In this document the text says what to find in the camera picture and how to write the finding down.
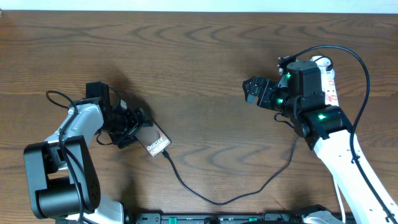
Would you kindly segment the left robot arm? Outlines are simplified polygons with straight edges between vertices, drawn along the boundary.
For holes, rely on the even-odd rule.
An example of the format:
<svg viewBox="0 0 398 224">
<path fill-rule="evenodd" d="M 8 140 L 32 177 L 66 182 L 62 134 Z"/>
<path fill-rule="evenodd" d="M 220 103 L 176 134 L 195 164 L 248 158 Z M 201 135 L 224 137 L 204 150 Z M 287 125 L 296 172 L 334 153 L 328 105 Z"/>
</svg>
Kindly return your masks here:
<svg viewBox="0 0 398 224">
<path fill-rule="evenodd" d="M 68 116 L 45 141 L 24 149 L 30 206 L 38 219 L 57 223 L 134 223 L 120 202 L 101 194 L 88 150 L 92 139 L 108 133 L 112 143 L 124 148 L 138 140 L 136 134 L 153 120 L 142 108 L 130 109 L 123 100 L 110 102 L 110 87 L 86 84 L 86 96 L 71 101 Z"/>
</svg>

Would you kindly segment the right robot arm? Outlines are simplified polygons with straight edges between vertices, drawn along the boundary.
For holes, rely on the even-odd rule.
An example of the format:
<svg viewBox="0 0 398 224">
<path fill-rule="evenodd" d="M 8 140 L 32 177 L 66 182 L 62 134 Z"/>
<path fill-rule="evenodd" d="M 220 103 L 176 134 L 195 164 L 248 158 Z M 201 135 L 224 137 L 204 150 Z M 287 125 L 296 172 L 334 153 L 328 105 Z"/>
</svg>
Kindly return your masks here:
<svg viewBox="0 0 398 224">
<path fill-rule="evenodd" d="M 295 61 L 277 82 L 243 81 L 245 100 L 289 118 L 294 131 L 326 165 L 357 223 L 394 223 L 397 204 L 364 156 L 352 124 L 339 107 L 335 73 L 326 59 Z"/>
</svg>

